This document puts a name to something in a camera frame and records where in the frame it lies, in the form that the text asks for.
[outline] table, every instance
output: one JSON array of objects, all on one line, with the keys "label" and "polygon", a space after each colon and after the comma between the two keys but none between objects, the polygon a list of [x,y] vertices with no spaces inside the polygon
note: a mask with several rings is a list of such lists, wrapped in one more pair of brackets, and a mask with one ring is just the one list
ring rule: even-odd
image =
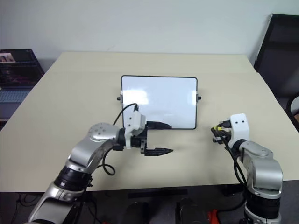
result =
[{"label": "table", "polygon": [[233,162],[212,142],[210,128],[241,112],[251,139],[273,151],[284,179],[299,179],[298,132],[246,56],[66,52],[0,133],[0,190],[45,191],[89,127],[115,119],[122,75],[196,77],[197,128],[150,130],[149,148],[174,149],[164,156],[111,152],[107,163],[116,175],[96,170],[89,190],[236,183]]}]

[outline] whiteboard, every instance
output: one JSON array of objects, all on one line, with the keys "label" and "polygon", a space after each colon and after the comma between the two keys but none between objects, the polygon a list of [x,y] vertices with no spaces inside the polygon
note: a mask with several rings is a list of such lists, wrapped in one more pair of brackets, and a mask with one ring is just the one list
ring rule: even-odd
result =
[{"label": "whiteboard", "polygon": [[[122,106],[139,105],[147,121],[159,121],[173,129],[195,129],[197,113],[197,78],[122,76]],[[134,107],[123,113],[123,125]]]}]

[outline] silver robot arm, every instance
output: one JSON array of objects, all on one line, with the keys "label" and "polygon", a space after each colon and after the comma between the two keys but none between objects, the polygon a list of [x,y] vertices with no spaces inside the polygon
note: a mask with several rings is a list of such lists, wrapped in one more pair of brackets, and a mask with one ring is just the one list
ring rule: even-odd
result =
[{"label": "silver robot arm", "polygon": [[146,146],[145,116],[134,110],[127,128],[107,123],[93,125],[87,135],[72,149],[65,166],[41,197],[29,216],[29,223],[72,223],[78,214],[78,201],[91,185],[95,171],[104,153],[124,147],[141,147],[145,155],[163,155],[171,149]]},{"label": "silver robot arm", "polygon": [[273,152],[249,139],[249,126],[245,114],[235,114],[220,123],[212,132],[214,142],[228,142],[236,158],[247,170],[244,224],[280,224],[280,197],[283,173],[273,159]]}]

